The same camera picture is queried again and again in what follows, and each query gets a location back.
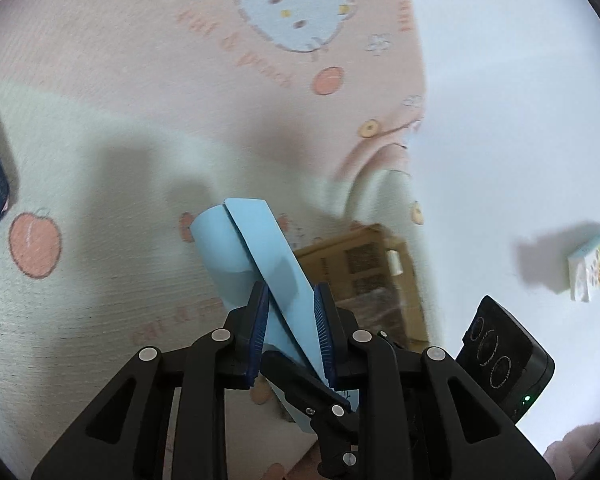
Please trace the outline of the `light blue glasses case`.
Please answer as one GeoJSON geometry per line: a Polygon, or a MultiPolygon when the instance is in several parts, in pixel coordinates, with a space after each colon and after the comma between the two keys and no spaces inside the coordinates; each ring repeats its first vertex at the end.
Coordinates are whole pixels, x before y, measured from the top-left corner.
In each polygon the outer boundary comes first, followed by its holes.
{"type": "MultiPolygon", "coordinates": [[[[347,341],[338,328],[330,291],[311,286],[268,203],[229,198],[200,214],[189,228],[202,263],[228,310],[244,314],[235,330],[246,383],[254,385],[263,355],[279,351],[355,408],[356,396],[336,384],[336,356],[347,341]]],[[[274,385],[301,428],[310,419],[274,385]]]]}

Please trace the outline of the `cardboard box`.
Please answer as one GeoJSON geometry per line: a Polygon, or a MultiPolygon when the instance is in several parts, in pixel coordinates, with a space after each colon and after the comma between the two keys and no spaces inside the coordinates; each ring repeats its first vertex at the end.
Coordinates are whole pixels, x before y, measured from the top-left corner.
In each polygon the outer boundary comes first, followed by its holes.
{"type": "Polygon", "coordinates": [[[415,352],[429,346],[422,298],[407,244],[381,224],[297,249],[310,283],[329,284],[336,305],[354,313],[358,325],[382,330],[415,352]]]}

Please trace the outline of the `small colourful tissue pack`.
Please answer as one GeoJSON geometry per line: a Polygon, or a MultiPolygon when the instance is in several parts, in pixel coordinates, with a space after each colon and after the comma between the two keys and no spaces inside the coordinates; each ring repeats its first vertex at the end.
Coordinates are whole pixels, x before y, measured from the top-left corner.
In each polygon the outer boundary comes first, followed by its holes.
{"type": "Polygon", "coordinates": [[[600,291],[600,235],[568,257],[568,270],[571,299],[591,302],[600,291]]]}

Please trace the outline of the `pink Hello Kitty blanket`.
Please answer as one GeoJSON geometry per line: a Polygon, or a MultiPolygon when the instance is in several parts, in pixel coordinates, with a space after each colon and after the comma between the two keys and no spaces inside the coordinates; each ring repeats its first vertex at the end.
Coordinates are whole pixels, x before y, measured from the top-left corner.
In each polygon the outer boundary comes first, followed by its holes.
{"type": "Polygon", "coordinates": [[[412,0],[0,0],[0,459],[27,479],[132,354],[224,306],[190,224],[265,200],[294,249],[380,224],[427,311],[412,0]]]}

